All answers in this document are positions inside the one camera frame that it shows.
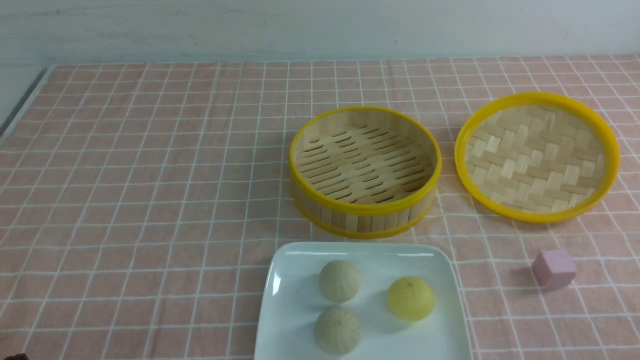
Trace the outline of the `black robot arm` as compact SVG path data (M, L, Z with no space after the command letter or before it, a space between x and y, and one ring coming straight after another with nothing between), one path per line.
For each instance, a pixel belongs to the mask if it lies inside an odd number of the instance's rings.
M7 356L3 358L3 360L29 360L29 357L25 353L18 353Z

